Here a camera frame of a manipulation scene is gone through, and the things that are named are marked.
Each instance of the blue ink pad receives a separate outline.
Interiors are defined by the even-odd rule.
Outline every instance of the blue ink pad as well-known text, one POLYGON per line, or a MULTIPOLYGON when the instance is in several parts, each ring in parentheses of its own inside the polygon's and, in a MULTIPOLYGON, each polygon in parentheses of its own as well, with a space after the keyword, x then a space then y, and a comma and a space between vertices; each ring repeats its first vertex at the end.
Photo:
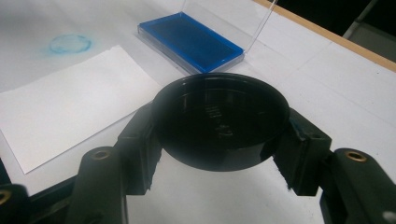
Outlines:
POLYGON ((49 44, 49 49, 57 54, 72 54, 87 51, 91 40, 83 35, 60 35, 49 44))
POLYGON ((142 22, 139 33, 190 73, 207 73, 243 60, 244 51, 183 12, 142 22))

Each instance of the table surface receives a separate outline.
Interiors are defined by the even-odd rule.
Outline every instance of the table surface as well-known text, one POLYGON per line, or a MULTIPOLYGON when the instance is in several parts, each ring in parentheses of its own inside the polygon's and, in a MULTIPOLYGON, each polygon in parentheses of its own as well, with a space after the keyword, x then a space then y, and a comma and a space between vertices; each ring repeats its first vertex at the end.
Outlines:
MULTIPOLYGON (((153 1, 170 5, 169 1, 153 1)), ((116 45, 162 86, 186 76, 139 39, 136 26, 147 15, 138 2, 0 0, 0 92, 116 45), (88 36, 92 48, 79 54, 49 55, 49 42, 64 34, 88 36)), ((245 60, 227 72, 271 84, 284 94, 290 107, 332 138, 331 150, 352 147, 364 151, 395 182, 396 74, 392 63, 362 56, 287 17, 279 10, 273 12, 245 60)), ((26 175, 2 135, 0 156, 11 181, 35 194, 75 175, 88 150, 113 146, 132 115, 26 175)), ((190 168, 164 152, 148 194, 127 200, 130 223, 323 223, 319 195, 295 196, 272 160, 243 171, 212 173, 190 168)))

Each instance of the black round object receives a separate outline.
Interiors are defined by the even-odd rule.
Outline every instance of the black round object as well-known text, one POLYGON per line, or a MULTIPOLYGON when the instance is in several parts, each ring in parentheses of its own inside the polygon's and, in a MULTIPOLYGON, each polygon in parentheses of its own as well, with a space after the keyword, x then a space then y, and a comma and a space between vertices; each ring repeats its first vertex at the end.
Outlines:
POLYGON ((209 171, 235 171, 265 161, 269 142, 289 122, 289 105, 270 85, 236 74, 179 79, 152 102, 156 134, 177 160, 209 171))

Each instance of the blue smudge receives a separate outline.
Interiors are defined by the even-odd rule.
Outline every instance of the blue smudge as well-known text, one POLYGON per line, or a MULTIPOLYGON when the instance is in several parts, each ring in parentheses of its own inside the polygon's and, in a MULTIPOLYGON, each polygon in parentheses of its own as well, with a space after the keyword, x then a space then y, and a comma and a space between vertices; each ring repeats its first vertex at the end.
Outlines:
POLYGON ((74 54, 87 51, 91 44, 83 35, 60 35, 50 42, 49 49, 56 54, 74 54))

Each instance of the blue rectangle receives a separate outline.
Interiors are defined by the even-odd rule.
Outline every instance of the blue rectangle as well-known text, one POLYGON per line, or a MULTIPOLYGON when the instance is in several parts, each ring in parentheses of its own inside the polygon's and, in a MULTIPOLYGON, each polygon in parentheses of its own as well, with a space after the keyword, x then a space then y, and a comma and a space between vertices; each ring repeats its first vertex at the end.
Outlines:
POLYGON ((142 22, 139 26, 202 73, 210 72, 244 52, 183 12, 142 22))

